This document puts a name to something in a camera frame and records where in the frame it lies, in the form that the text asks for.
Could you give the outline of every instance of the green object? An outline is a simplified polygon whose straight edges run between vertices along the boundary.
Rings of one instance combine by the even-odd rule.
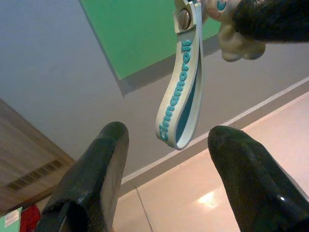
[[[81,0],[81,3],[119,79],[175,54],[173,0]],[[219,26],[219,22],[208,19],[203,39],[218,33]]]
[[[16,209],[0,218],[0,232],[19,232],[21,209]]]

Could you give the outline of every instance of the wall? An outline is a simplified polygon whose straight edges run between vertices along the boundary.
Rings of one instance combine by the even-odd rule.
[[[0,31],[0,97],[70,156],[115,120],[129,129],[125,175],[172,151],[154,121],[173,57],[118,81],[76,0],[2,0]],[[221,59],[215,38],[204,46],[195,137],[309,76],[308,44],[269,45],[261,59],[235,63]]]

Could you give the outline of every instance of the wooden panel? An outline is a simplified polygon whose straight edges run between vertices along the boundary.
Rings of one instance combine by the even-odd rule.
[[[59,168],[30,178],[29,173],[55,160],[61,163]],[[71,157],[0,99],[0,212],[46,196],[73,164]],[[22,188],[14,190],[15,183],[22,183]]]

